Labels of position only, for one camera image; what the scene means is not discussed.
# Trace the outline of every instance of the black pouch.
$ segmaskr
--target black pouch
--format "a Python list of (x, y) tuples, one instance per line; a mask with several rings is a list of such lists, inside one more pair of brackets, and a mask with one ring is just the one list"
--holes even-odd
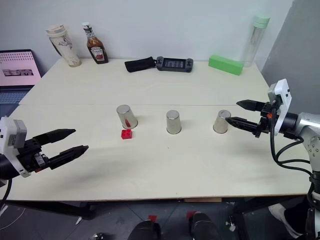
[(155, 60), (151, 57), (124, 62), (125, 68), (129, 73), (145, 70), (148, 68), (154, 68), (156, 66)]

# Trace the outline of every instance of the laptop keyboard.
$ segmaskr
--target laptop keyboard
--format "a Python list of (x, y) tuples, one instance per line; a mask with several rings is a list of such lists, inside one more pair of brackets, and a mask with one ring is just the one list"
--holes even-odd
[(18, 104), (27, 92), (0, 92), (0, 104)]

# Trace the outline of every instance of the green bottle cap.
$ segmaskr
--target green bottle cap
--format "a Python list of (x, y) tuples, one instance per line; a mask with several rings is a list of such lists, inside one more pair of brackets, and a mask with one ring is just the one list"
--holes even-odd
[(270, 17), (265, 14), (259, 14), (254, 17), (253, 26), (259, 29), (265, 29), (268, 26)]

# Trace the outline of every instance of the black shoe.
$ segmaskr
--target black shoe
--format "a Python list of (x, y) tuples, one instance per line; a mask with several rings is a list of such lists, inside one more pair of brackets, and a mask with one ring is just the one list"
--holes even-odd
[(189, 231), (194, 240), (221, 240), (216, 225), (198, 211), (189, 218)]
[(160, 225), (151, 220), (140, 222), (130, 233), (128, 240), (159, 240), (161, 238)]

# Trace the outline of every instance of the black cable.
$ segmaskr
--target black cable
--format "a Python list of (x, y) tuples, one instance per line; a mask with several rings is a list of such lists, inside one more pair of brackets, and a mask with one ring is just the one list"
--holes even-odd
[(6, 191), (5, 194), (0, 202), (0, 211), (2, 210), (2, 208), (4, 207), (7, 197), (9, 196), (10, 190), (11, 190), (11, 186), (12, 186), (12, 179), (8, 180), (8, 186), (6, 187)]
[(278, 152), (278, 154), (276, 154), (276, 150), (275, 150), (275, 125), (276, 125), (276, 114), (277, 114), (277, 109), (276, 107), (272, 107), (272, 119), (271, 119), (271, 127), (270, 127), (270, 148), (271, 148), (271, 155), (272, 155), (272, 158), (274, 160), (274, 162), (282, 167), (282, 168), (285, 168), (285, 169), (291, 169), (291, 170), (297, 170), (297, 171), (301, 171), (301, 172), (304, 172), (306, 174), (308, 174), (310, 177), (312, 176), (312, 173), (306, 169), (303, 169), (303, 168), (300, 168), (300, 167), (295, 167), (295, 166), (287, 166), (287, 165), (284, 165), (285, 163), (294, 163), (294, 162), (301, 162), (300, 159), (292, 159), (292, 160), (287, 160), (287, 161), (282, 161), (280, 162), (278, 160), (278, 157), (277, 155), (279, 156), (280, 154), (282, 154), (285, 150), (301, 143), (301, 140), (299, 143), (297, 142), (293, 142), (285, 147), (283, 147), (280, 151), (280, 153)]

